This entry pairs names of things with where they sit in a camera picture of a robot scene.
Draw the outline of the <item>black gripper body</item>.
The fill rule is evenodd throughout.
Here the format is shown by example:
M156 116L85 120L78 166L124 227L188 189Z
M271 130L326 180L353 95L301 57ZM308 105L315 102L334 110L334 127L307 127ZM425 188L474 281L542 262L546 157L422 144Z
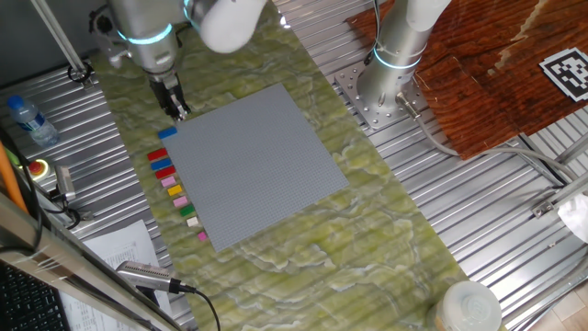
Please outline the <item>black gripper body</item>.
M163 110L164 110L164 98L165 97L171 98L171 95L174 93L181 94L181 89L179 88L178 85L175 85L172 87L167 87L163 81L157 81L154 77L150 78L150 88L153 91L153 93L159 103L160 108Z

